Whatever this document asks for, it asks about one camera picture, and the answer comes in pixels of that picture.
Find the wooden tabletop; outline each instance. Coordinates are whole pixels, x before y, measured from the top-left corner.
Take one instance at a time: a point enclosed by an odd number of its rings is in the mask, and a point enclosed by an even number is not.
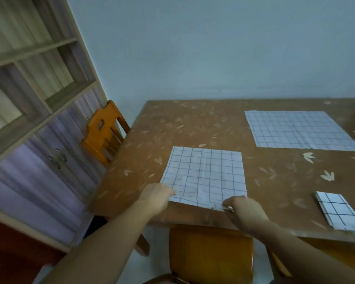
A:
[[[115,217],[148,183],[159,182],[172,146],[242,152],[248,196],[270,220],[298,236],[355,242],[355,232],[333,230],[314,199],[340,193],[355,210],[355,152],[256,147],[245,110],[325,111],[355,140],[355,99],[148,101],[118,150],[90,209]],[[312,152],[313,164],[303,153]],[[272,168],[277,176],[265,172]],[[320,177],[334,172],[335,181]],[[234,229],[220,211],[170,202],[153,222]]]

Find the grid patterned cloth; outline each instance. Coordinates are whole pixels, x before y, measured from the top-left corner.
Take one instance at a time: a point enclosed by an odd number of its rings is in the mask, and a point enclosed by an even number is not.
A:
[[[172,186],[170,201],[222,209],[230,196],[247,196],[242,154],[235,151],[173,147],[161,183]]]
[[[317,191],[316,198],[330,226],[337,230],[355,230],[355,211],[341,194]]]
[[[353,140],[325,112],[245,111],[257,147],[355,151]]]

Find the metal handle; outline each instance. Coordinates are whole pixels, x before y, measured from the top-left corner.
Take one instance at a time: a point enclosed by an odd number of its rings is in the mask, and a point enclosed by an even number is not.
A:
[[[66,156],[63,152],[61,152],[61,151],[59,150],[59,148],[57,148],[57,149],[55,149],[55,150],[61,154],[61,156],[63,157],[64,162],[66,162],[66,161],[67,161],[67,156]]]
[[[51,157],[51,156],[48,156],[47,158],[48,158],[48,160],[50,160],[50,161],[56,163],[58,169],[61,169],[61,165],[59,164],[59,162],[58,162],[57,160],[55,160],[55,159],[54,159],[53,157]]]

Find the wooden cabinet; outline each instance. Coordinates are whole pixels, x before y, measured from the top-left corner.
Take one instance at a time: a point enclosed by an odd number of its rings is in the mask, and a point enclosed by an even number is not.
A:
[[[80,142],[106,101],[66,0],[0,0],[1,222],[79,242],[105,173]]]

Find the table leg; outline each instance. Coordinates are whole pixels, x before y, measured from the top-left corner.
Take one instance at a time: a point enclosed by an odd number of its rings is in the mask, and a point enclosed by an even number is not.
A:
[[[149,256],[150,254],[150,244],[147,242],[146,238],[141,234],[135,245],[135,250],[142,256]]]

